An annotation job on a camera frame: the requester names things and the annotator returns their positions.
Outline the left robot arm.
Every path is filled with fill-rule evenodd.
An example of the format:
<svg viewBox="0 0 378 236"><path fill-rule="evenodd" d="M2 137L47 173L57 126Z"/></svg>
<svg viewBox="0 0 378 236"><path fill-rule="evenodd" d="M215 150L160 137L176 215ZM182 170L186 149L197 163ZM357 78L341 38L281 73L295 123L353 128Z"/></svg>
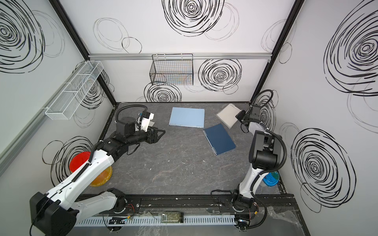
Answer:
<svg viewBox="0 0 378 236"><path fill-rule="evenodd" d="M66 236L81 221L104 211L123 213L128 207L125 193L111 188L94 197L77 201L81 193L129 147L157 143L164 130L150 127L154 115L142 104L132 104L115 114L116 131L97 142L89 159L60 184L45 194L37 192L30 199L31 226L47 236Z"/></svg>

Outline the dark blue notebook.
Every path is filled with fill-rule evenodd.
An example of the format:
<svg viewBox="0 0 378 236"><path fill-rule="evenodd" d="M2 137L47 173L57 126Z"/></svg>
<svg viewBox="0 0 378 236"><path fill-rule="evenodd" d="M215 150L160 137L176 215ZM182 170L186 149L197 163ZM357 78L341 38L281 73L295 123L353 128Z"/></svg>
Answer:
<svg viewBox="0 0 378 236"><path fill-rule="evenodd" d="M203 133L214 155L220 155L236 148L235 143L222 124L203 129Z"/></svg>

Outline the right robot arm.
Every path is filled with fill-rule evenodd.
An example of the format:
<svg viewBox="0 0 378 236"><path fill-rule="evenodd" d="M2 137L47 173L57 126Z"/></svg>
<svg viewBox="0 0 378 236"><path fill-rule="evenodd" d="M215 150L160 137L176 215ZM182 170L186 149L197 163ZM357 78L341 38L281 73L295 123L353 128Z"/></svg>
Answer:
<svg viewBox="0 0 378 236"><path fill-rule="evenodd" d="M283 167L287 159L286 145L282 137L271 131L262 121L261 110L268 107L274 92L261 91L250 101L247 111L240 111L235 118L253 134L249 152L250 167L243 181L233 193L232 206L237 212L251 209L257 201L256 190L268 173Z"/></svg>

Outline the white lined spiral notebook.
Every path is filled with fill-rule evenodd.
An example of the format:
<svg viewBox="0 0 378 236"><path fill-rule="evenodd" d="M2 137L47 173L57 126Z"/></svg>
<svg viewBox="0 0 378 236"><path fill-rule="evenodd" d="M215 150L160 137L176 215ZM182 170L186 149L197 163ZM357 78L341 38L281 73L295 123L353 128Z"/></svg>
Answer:
<svg viewBox="0 0 378 236"><path fill-rule="evenodd" d="M217 118L231 129L238 121L236 116L241 112L234 104L229 103L220 112L216 114Z"/></svg>

